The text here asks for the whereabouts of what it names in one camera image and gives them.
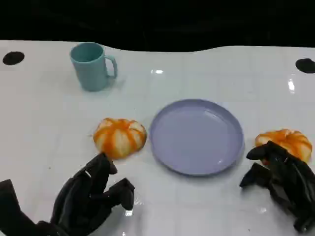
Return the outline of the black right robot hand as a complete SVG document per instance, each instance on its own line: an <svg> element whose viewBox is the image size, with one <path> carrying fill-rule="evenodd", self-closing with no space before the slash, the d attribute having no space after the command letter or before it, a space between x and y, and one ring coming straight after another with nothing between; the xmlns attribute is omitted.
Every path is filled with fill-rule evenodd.
<svg viewBox="0 0 315 236"><path fill-rule="evenodd" d="M240 187L256 184L268 189L271 198L296 217L294 228L297 232L306 233L314 228L315 174L307 163L272 141L254 147L246 158L265 160L267 167L253 163Z"/></svg>

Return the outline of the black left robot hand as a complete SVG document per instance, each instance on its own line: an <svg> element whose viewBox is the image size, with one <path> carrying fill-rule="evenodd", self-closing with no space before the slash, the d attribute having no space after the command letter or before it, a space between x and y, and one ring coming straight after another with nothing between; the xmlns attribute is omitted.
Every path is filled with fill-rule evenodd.
<svg viewBox="0 0 315 236"><path fill-rule="evenodd" d="M127 178L106 187L109 176L117 172L104 153L98 154L63 185L50 222L68 236L88 236L106 221L114 207L132 210L135 187Z"/></svg>

